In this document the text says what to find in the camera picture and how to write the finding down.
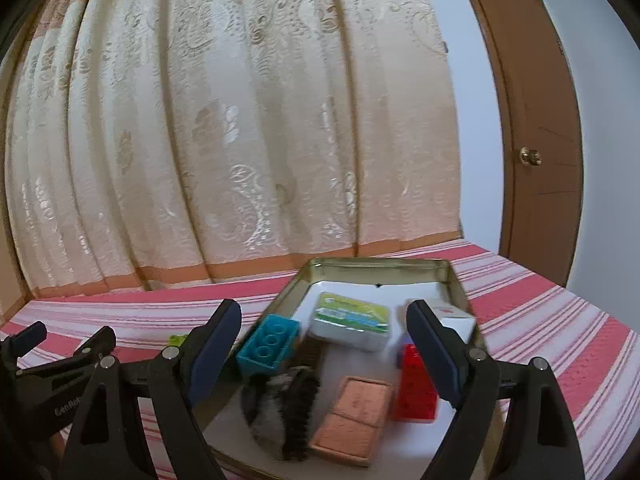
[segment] gold door knob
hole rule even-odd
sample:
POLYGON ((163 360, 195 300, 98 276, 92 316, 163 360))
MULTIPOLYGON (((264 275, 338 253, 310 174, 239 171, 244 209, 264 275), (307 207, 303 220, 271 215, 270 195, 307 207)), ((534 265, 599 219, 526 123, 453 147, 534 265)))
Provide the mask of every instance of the gold door knob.
POLYGON ((520 149, 520 161, 524 166, 539 166, 542 156, 538 150, 530 150, 526 146, 520 149))

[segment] terracotta eraser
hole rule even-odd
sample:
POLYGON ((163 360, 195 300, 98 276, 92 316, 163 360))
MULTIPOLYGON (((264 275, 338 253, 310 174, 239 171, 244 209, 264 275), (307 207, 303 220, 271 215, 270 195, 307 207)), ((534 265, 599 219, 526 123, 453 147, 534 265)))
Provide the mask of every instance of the terracotta eraser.
POLYGON ((345 377, 332 412, 324 418, 309 448, 330 460, 369 466, 392 396, 389 383, 345 377))

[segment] purple object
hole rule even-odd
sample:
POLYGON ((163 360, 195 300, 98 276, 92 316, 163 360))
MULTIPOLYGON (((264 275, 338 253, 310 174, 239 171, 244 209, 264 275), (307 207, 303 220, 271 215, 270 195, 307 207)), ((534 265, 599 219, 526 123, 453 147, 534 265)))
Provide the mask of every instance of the purple object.
POLYGON ((404 359, 404 347, 414 344, 414 340, 411 336, 405 332, 398 342, 398 354, 396 354, 396 366, 402 368, 402 360, 404 359))

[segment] brown wooden door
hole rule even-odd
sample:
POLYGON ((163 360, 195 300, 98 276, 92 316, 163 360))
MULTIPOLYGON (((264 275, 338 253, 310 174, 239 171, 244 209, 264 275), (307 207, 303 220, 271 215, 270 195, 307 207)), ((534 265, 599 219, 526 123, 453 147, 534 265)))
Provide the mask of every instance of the brown wooden door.
POLYGON ((494 69, 505 155, 500 253, 565 285, 582 207, 574 84, 541 0, 471 0, 494 69), (537 150, 525 166, 519 151, 537 150))

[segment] green and white soap package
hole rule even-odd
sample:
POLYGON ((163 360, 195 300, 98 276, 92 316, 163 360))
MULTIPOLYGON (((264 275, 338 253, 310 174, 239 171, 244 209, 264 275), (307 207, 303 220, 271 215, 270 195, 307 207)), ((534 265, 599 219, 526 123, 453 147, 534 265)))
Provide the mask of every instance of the green and white soap package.
POLYGON ((313 311, 309 331, 327 341, 375 352, 389 339, 386 306, 323 292, 313 311))

